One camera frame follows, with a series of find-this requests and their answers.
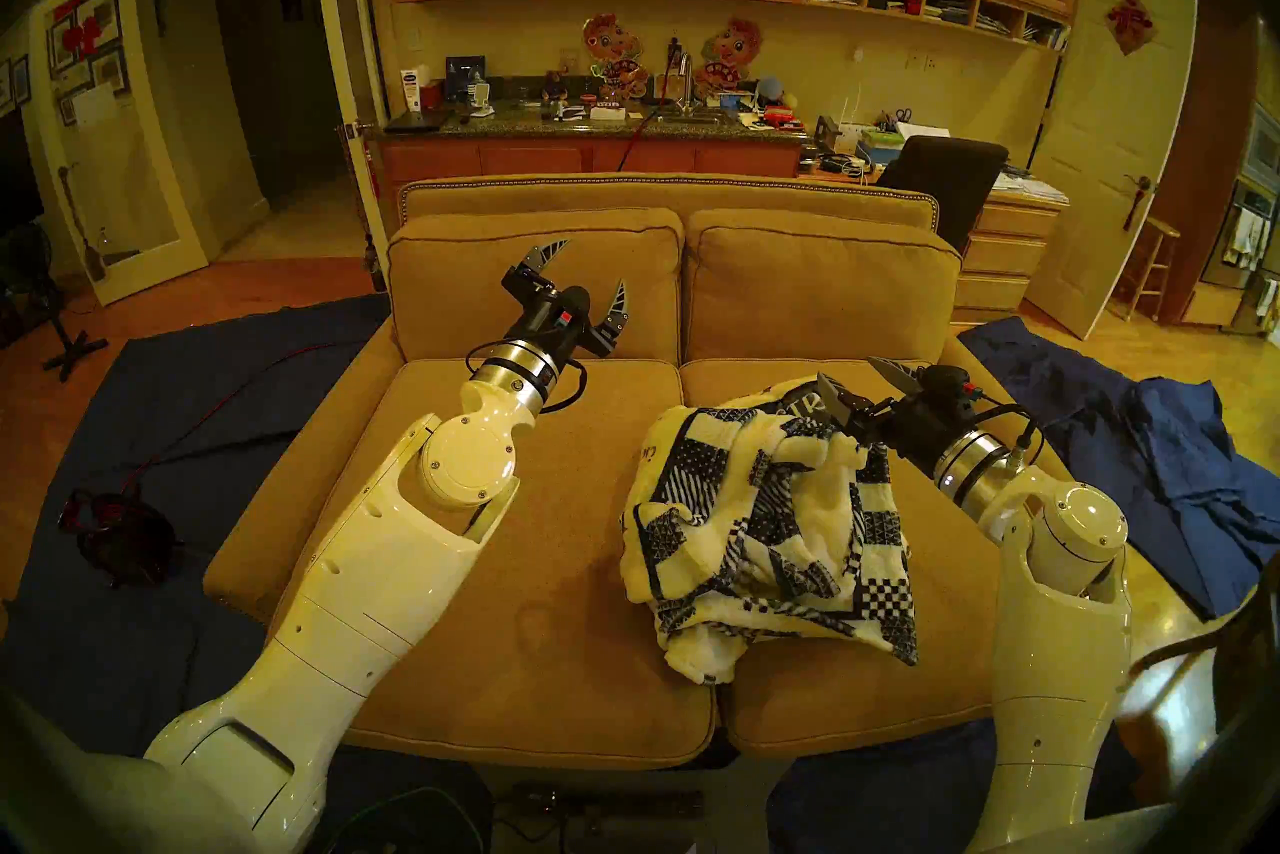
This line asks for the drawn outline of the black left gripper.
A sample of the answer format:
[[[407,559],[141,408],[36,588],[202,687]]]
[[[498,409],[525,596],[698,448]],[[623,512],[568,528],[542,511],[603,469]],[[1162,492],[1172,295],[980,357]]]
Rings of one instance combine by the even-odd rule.
[[[618,280],[605,316],[593,323],[593,300],[586,288],[572,286],[558,289],[541,277],[541,271],[567,245],[570,239],[535,245],[517,268],[507,270],[500,286],[521,306],[521,315],[500,341],[530,344],[547,355],[550,362],[570,362],[577,350],[598,359],[611,357],[630,318],[626,280]]]

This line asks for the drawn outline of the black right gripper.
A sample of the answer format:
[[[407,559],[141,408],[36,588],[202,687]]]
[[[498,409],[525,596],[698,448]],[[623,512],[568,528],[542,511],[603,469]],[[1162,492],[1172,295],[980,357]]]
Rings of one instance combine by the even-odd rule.
[[[884,444],[922,472],[936,472],[945,453],[972,430],[973,401],[915,397],[923,392],[918,369],[882,357],[868,357],[868,364],[906,398],[874,403],[818,373],[815,389],[829,424],[858,443]]]

